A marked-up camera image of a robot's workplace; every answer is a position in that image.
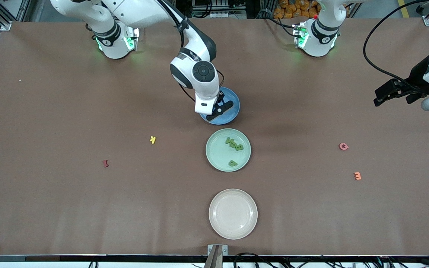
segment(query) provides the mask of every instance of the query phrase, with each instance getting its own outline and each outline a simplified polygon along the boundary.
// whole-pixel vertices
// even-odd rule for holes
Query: cable
[[[92,32],[92,28],[89,27],[88,23],[85,24],[85,29],[88,30],[89,32]],[[95,34],[92,35],[91,39],[95,41]]]
[[[163,0],[157,0],[157,1],[165,9],[165,11],[168,13],[168,15],[170,15],[170,17],[172,18],[173,22],[175,23],[175,26],[178,27],[180,25],[180,22],[178,22],[177,18],[175,17],[175,15],[173,14],[173,12],[169,9],[169,7],[166,5],[165,1],[163,1]],[[180,32],[180,38],[181,38],[181,42],[182,42],[182,44],[181,44],[180,47],[184,47],[184,34],[183,34],[183,31]]]
[[[400,265],[402,265],[403,268],[410,268],[410,267],[406,266],[405,264],[403,264],[403,262],[401,262],[399,259],[397,259],[397,262],[400,263]]]
[[[386,15],[385,17],[383,17],[383,19],[381,19],[381,20],[380,20],[380,21],[375,25],[375,27],[373,27],[373,29],[370,31],[370,33],[369,33],[369,34],[368,34],[368,36],[366,37],[365,42],[364,42],[364,46],[363,46],[363,54],[364,54],[364,58],[365,58],[365,60],[368,62],[368,64],[370,64],[373,68],[376,68],[378,71],[381,71],[382,73],[384,73],[384,74],[386,74],[386,75],[389,75],[389,76],[391,76],[391,77],[393,77],[393,78],[398,79],[399,81],[402,81],[403,83],[405,83],[405,85],[410,86],[411,88],[413,88],[413,89],[415,89],[415,90],[418,90],[419,92],[420,92],[420,91],[422,91],[422,90],[420,90],[418,87],[410,85],[410,84],[409,84],[407,81],[405,81],[403,78],[400,78],[400,76],[395,75],[395,74],[393,74],[393,73],[390,73],[390,72],[388,72],[388,71],[385,71],[385,70],[383,70],[382,68],[380,68],[379,66],[376,66],[373,62],[371,62],[371,60],[370,60],[370,59],[368,59],[368,56],[366,55],[366,44],[367,44],[368,40],[370,39],[371,35],[373,34],[373,32],[375,32],[375,30],[378,28],[378,26],[380,26],[380,24],[382,24],[382,23],[383,23],[387,18],[389,18],[389,17],[390,17],[391,15],[393,15],[395,12],[397,12],[398,10],[400,10],[400,9],[402,9],[402,8],[404,8],[404,7],[407,7],[407,6],[410,6],[410,5],[415,5],[415,4],[422,3],[422,2],[427,2],[427,1],[429,1],[429,0],[415,0],[415,1],[412,1],[412,2],[410,2],[410,3],[407,3],[407,4],[404,4],[404,5],[401,5],[400,7],[397,7],[395,10],[393,10],[393,11],[392,11],[392,12],[390,12],[388,15]]]
[[[238,15],[236,15],[236,12],[229,12],[230,14],[233,14],[238,20],[240,20],[240,18],[238,17]]]
[[[92,259],[92,261],[89,263],[89,267],[88,268],[92,268],[92,264],[95,263],[95,267],[94,268],[99,268],[99,262],[95,261],[95,257]]]
[[[192,98],[187,92],[186,92],[186,90],[184,89],[184,87],[180,84],[180,83],[178,83],[179,85],[180,85],[180,87],[182,88],[182,90],[183,90],[183,92],[185,92],[185,94],[192,100],[192,101],[194,101],[195,102],[195,100],[194,100],[194,98]]]
[[[272,268],[279,268],[279,267],[276,267],[276,266],[274,266],[272,263],[270,263],[269,261],[266,261],[264,258],[262,258],[261,256],[259,256],[259,255],[257,255],[257,254],[254,254],[254,253],[250,253],[250,252],[243,252],[243,253],[239,253],[239,254],[236,254],[235,255],[235,260],[233,261],[233,267],[234,268],[237,268],[238,266],[237,266],[237,259],[238,259],[238,257],[240,257],[240,256],[243,256],[243,255],[253,255],[253,256],[256,256],[256,257],[258,257],[258,258],[260,258],[261,259],[261,261],[263,261],[263,262],[265,262],[265,263],[267,263],[269,266],[271,266]]]
[[[223,80],[221,80],[221,83],[219,83],[219,86],[221,87],[223,85],[223,83],[225,82],[225,76],[218,69],[216,71],[223,77]]]
[[[211,10],[213,10],[213,1],[210,0],[207,4],[206,4],[206,10],[204,11],[203,15],[201,16],[196,16],[193,14],[193,17],[197,17],[198,19],[204,19],[205,17],[208,17],[211,14]]]
[[[302,36],[298,35],[298,34],[291,34],[286,27],[284,27],[284,24],[281,23],[281,19],[278,19],[279,23],[281,24],[282,29],[284,30],[284,32],[286,32],[288,35],[293,36],[293,37],[298,37],[301,38]]]
[[[291,267],[291,268],[296,268],[296,267],[294,267],[294,266],[292,266],[291,265],[291,263],[290,263],[290,258],[291,257],[288,257],[287,258],[287,263],[288,263],[288,265]],[[303,256],[301,256],[301,258],[309,258],[307,261],[305,261],[305,263],[303,263],[303,264],[301,264],[301,265],[299,265],[297,268],[301,268],[301,267],[303,267],[304,265],[306,265],[307,263],[309,263],[309,262],[311,262],[311,261],[315,261],[316,259],[320,259],[322,262],[324,262],[324,263],[326,263],[327,265],[329,265],[330,267],[332,267],[332,268],[335,268],[335,265],[337,265],[337,266],[339,266],[339,267],[341,267],[341,268],[345,268],[344,266],[342,266],[342,264],[340,263],[340,265],[339,264],[337,264],[337,263],[335,263],[335,262],[330,262],[330,261],[324,261],[324,260],[322,260],[320,257],[303,257]]]
[[[285,27],[285,28],[289,28],[289,29],[294,29],[294,27],[296,27],[296,26],[291,26],[291,25],[286,25],[286,24],[281,23],[281,19],[279,19],[279,22],[277,22],[276,20],[271,19],[270,17],[262,17],[261,19],[270,20],[271,22],[274,22],[275,24],[277,24],[279,26],[282,26],[282,27]]]

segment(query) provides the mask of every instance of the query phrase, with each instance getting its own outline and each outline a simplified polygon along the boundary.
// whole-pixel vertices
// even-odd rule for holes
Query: light green plate
[[[236,150],[236,148],[227,144],[226,140],[228,138],[234,139],[233,142],[236,146],[242,145],[243,150]],[[213,133],[206,143],[206,157],[208,161],[212,166],[221,171],[232,172],[241,169],[246,165],[250,156],[251,144],[249,140],[246,135],[236,129],[220,129]],[[230,165],[231,161],[234,161],[236,165]]]

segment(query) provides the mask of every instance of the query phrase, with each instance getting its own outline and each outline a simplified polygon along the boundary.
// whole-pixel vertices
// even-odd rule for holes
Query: brown table surface
[[[117,61],[83,23],[13,24],[0,36],[0,254],[206,254],[211,243],[233,254],[429,254],[429,112],[373,105],[389,79],[362,56],[377,21],[346,20],[334,50],[312,58],[271,22],[196,20],[241,100],[227,126],[204,122],[170,75],[180,41],[168,23]],[[368,53],[406,77],[429,54],[429,28],[387,20]],[[205,155],[225,127],[252,145],[234,173]],[[208,220],[228,188],[257,203],[244,239],[222,239]]]

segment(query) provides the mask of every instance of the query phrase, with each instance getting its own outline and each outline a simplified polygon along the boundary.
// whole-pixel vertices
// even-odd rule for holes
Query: white plate
[[[209,218],[211,226],[220,236],[241,239],[256,226],[256,203],[245,191],[227,189],[211,201]]]

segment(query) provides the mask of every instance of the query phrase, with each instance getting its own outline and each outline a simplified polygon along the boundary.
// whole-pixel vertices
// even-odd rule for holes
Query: black cable
[[[163,0],[157,0],[158,3],[165,9],[165,11],[168,13],[168,15],[170,15],[170,17],[172,18],[173,22],[175,23],[175,26],[179,26],[180,22],[178,22],[177,18],[175,17],[175,15],[173,14],[173,12],[169,9],[169,7],[166,5],[166,3]],[[181,38],[181,46],[180,47],[184,47],[184,34],[183,31],[180,32],[180,38]]]
[[[287,29],[286,29],[286,27],[284,27],[284,24],[282,24],[281,23],[281,19],[278,19],[279,20],[279,23],[281,24],[281,27],[282,27],[282,29],[284,30],[284,32],[286,32],[288,35],[290,35],[290,36],[293,36],[293,37],[298,37],[298,38],[301,38],[302,36],[300,36],[300,35],[298,35],[298,34],[292,34],[292,33],[290,33]]]
[[[397,259],[397,262],[400,263],[400,265],[402,265],[403,268],[410,268],[410,267],[406,266],[405,264],[403,264],[403,262],[401,262],[399,259]]]
[[[204,19],[205,17],[208,17],[211,14],[211,10],[213,10],[213,1],[209,0],[209,2],[206,4],[206,10],[204,11],[203,15],[201,16],[196,16],[193,14],[193,17],[197,17],[198,19]]]
[[[378,26],[380,26],[380,24],[382,24],[386,19],[388,19],[391,15],[393,15],[395,12],[397,12],[398,10],[400,10],[400,9],[402,9],[402,8],[404,8],[404,7],[407,7],[407,6],[410,6],[410,5],[415,5],[415,4],[418,4],[418,3],[422,3],[422,2],[428,2],[429,0],[415,0],[415,1],[412,1],[412,2],[410,2],[410,3],[407,3],[407,4],[404,4],[404,5],[401,5],[400,7],[397,7],[395,10],[393,10],[392,12],[390,12],[388,15],[386,15],[385,17],[383,17],[383,19],[381,19],[376,25],[375,25],[375,27],[373,27],[373,29],[370,31],[370,33],[368,34],[368,36],[366,37],[366,39],[365,39],[365,42],[364,42],[364,46],[363,46],[363,54],[364,54],[364,58],[365,58],[365,60],[368,62],[368,64],[370,64],[373,68],[376,68],[378,71],[381,71],[382,73],[384,73],[384,74],[386,74],[386,75],[389,75],[389,76],[391,76],[391,77],[393,77],[393,78],[396,78],[396,79],[398,79],[399,81],[402,81],[405,85],[407,85],[407,86],[410,86],[410,87],[412,87],[413,89],[415,89],[415,90],[418,90],[418,91],[421,91],[418,87],[416,87],[416,86],[412,86],[412,85],[410,85],[407,81],[405,81],[403,78],[400,78],[400,76],[398,76],[398,75],[395,75],[395,74],[393,74],[393,73],[390,73],[390,72],[388,72],[388,71],[385,71],[385,70],[383,70],[382,68],[380,68],[379,66],[376,66],[373,62],[371,62],[371,60],[370,59],[368,59],[368,57],[367,57],[367,55],[366,55],[366,44],[367,44],[367,42],[368,42],[368,40],[370,39],[370,36],[373,34],[373,32],[378,28]]]
[[[334,261],[334,266],[335,265],[339,266],[340,268],[345,268],[340,261],[339,261],[339,264],[335,263],[335,261]]]
[[[221,83],[219,83],[219,86],[221,87],[223,85],[223,83],[225,82],[225,76],[219,70],[216,70],[216,71],[223,77],[223,80],[221,80]]]
[[[88,23],[86,23],[86,24],[85,24],[85,29],[86,29],[86,30],[88,30],[89,32],[92,32],[92,29],[89,27],[89,24],[88,24]],[[95,40],[95,34],[94,34],[94,35],[92,35],[91,39],[92,39],[92,40]]]
[[[296,268],[296,267],[294,267],[294,266],[292,266],[292,265],[291,265],[290,258],[291,258],[291,257],[288,257],[288,258],[287,258],[287,263],[288,263],[288,265],[289,265],[291,268]],[[308,260],[307,260],[307,261],[305,261],[303,264],[299,265],[297,268],[302,268],[304,265],[306,265],[307,263],[310,263],[311,261],[315,261],[316,259],[321,259],[320,257],[302,257],[302,256],[301,256],[301,258],[307,258]],[[335,268],[335,266],[332,266],[331,262],[328,262],[328,261],[322,261],[322,262],[327,263],[327,265],[329,265],[330,267]]]
[[[267,265],[271,266],[272,268],[279,268],[279,267],[274,266],[274,265],[273,265],[272,263],[270,263],[269,261],[266,261],[266,260],[265,260],[264,258],[262,258],[261,256],[259,256],[259,255],[257,255],[257,254],[254,254],[254,253],[250,253],[250,252],[243,252],[243,253],[236,254],[236,255],[235,255],[235,260],[233,261],[233,267],[234,267],[234,268],[237,268],[237,259],[238,259],[238,257],[243,256],[243,255],[252,255],[252,256],[256,256],[256,257],[260,258],[260,259],[261,259],[261,261],[263,261],[264,263],[267,263]]]
[[[296,26],[291,26],[291,25],[283,24],[283,23],[280,22],[280,20],[279,20],[279,22],[277,22],[276,20],[273,20],[270,17],[262,17],[261,19],[270,20],[271,22],[274,22],[275,24],[277,24],[279,26],[283,26],[283,27],[286,27],[286,28],[289,28],[289,29],[294,29],[296,27]]]
[[[178,83],[179,85],[180,85],[180,87],[182,88],[182,90],[183,90],[183,92],[185,92],[185,94],[192,100],[192,101],[195,101],[194,100],[194,98],[192,98],[189,94],[188,94],[188,92],[186,92],[186,90],[184,89],[184,87],[180,84],[180,83]]]
[[[387,261],[388,261],[388,266],[390,268],[395,268],[395,265],[393,264],[392,260],[395,260],[393,257],[388,257]]]
[[[94,268],[99,268],[99,262],[95,261],[95,257],[92,259],[92,261],[89,263],[89,267],[88,268],[92,268],[92,264],[95,263],[95,267]]]
[[[292,268],[293,266],[292,265],[290,265],[289,263],[286,263],[286,262],[280,262],[280,264],[282,265],[282,267],[284,267],[284,268]]]

